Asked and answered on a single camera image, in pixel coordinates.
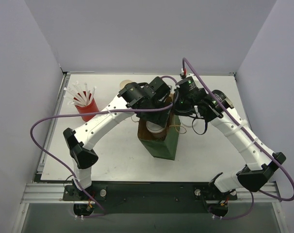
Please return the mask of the white paper coffee cup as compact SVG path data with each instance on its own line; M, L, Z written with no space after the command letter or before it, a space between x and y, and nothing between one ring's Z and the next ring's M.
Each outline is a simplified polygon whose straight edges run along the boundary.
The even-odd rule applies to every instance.
M146 122L146 128L150 133L154 133L154 134L159 134L165 130L165 127L162 127L150 121Z

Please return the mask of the green brown paper bag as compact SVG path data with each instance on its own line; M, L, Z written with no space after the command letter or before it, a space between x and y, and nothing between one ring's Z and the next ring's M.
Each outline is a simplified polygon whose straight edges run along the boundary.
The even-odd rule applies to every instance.
M166 127L160 133L152 133L147 129L147 121L138 121L137 137L150 155L154 158L175 160L179 136L186 134L187 130L181 126L177 115L171 113Z

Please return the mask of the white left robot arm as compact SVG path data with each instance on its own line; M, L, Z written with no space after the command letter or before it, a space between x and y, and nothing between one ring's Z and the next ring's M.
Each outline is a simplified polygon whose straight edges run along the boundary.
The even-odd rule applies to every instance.
M91 167L98 161L93 150L95 144L132 115L165 128L170 114L166 101L170 92L171 88L160 77L144 85L128 83L91 120L75 129L64 130L63 135L74 164L74 194L79 199L85 200L91 195Z

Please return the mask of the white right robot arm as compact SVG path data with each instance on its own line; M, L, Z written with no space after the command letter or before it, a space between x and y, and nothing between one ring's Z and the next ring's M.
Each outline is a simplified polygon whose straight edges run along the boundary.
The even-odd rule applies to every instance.
M204 88L197 87L191 76L177 83L178 94L175 103L175 114L190 116L195 114L206 124L216 127L236 148L245 160L240 171L219 173L212 180L221 193L244 187L251 192L259 191L274 175L278 166L274 161L283 164L286 157L281 152L273 152L266 146L256 147L261 141L250 130L248 122L243 120L232 101L220 90L208 94Z

